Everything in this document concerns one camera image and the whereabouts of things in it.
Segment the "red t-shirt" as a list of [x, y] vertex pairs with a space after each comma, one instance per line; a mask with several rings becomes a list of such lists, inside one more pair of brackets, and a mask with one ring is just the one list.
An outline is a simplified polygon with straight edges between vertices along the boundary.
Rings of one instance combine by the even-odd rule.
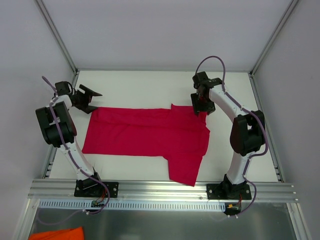
[[194, 186], [210, 140], [207, 113], [192, 106], [132, 109], [99, 107], [91, 114], [82, 152], [163, 157], [169, 179]]

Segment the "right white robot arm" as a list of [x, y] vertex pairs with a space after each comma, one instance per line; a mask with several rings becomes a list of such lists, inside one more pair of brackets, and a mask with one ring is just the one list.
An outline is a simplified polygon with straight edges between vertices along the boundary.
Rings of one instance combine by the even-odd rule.
[[219, 106], [232, 122], [229, 142], [233, 149], [232, 161], [223, 181], [218, 185], [222, 194], [232, 199], [241, 191], [245, 191], [246, 172], [250, 158], [263, 145], [265, 138], [265, 116], [262, 111], [250, 111], [237, 102], [226, 90], [220, 78], [210, 79], [206, 72], [197, 72], [192, 77], [195, 93], [190, 95], [194, 113], [210, 115]]

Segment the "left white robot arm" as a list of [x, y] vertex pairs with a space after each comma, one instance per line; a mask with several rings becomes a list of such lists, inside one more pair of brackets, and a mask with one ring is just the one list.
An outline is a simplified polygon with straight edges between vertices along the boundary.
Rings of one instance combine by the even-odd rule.
[[87, 161], [77, 142], [77, 130], [69, 110], [72, 107], [90, 114], [97, 110], [90, 103], [93, 97], [102, 94], [84, 85], [75, 90], [68, 81], [51, 84], [42, 79], [53, 90], [53, 97], [47, 106], [35, 110], [38, 124], [45, 142], [59, 150], [67, 158], [76, 173], [76, 189], [86, 190], [97, 197], [103, 191], [103, 184], [94, 167]]

